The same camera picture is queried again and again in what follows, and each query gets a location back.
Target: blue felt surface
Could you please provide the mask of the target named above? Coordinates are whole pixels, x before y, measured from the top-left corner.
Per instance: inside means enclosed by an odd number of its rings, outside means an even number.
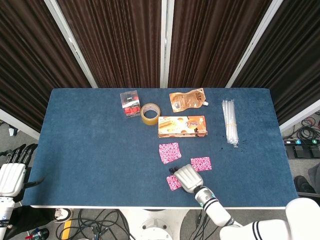
[[[158,126],[126,118],[120,93],[129,89],[54,89],[46,111],[25,205],[195,207],[192,194],[171,191],[169,168],[210,157],[204,183],[225,207],[285,206],[297,197],[268,89],[205,88],[208,107],[173,113],[169,93],[139,88],[141,106],[162,116],[204,115],[205,137],[158,138]],[[222,100],[235,100],[239,148],[227,144]],[[159,144],[178,142],[182,158],[163,164]]]

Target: brown tape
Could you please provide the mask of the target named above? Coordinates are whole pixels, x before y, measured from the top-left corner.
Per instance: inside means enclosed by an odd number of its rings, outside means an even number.
[[[147,118],[145,116],[145,113],[147,111],[154,111],[156,112],[156,116],[154,118]],[[143,105],[143,107],[141,108],[140,114],[141,114],[141,118],[142,121],[147,124],[147,125],[155,125],[158,123],[158,118],[160,116],[160,108],[158,107],[158,105],[154,104],[154,103],[147,103],[145,105]]]

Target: plastic straw bundle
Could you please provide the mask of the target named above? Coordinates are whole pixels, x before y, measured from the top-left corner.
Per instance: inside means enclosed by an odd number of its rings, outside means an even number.
[[[224,115],[226,140],[229,144],[233,144],[233,146],[237,148],[239,138],[235,114],[235,101],[223,100],[222,109]]]

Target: brown curtain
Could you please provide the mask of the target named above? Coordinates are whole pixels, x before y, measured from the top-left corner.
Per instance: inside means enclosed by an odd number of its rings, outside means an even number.
[[[270,89],[279,124],[320,99],[320,2],[285,0],[232,87]]]
[[[168,86],[225,87],[271,0],[175,0]]]
[[[58,0],[101,88],[160,86],[161,0]]]
[[[41,130],[51,90],[90,85],[44,1],[0,4],[0,109]]]

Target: pink cloth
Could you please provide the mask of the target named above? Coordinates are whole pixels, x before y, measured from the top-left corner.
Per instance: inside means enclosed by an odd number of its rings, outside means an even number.
[[[160,144],[159,153],[160,153],[161,161],[164,164],[170,163],[174,160],[181,158],[181,153],[180,153],[179,145],[177,142]]]
[[[178,181],[175,175],[167,176],[166,181],[168,182],[171,191],[181,187],[181,183]]]
[[[197,172],[212,170],[210,157],[191,158],[191,165]]]

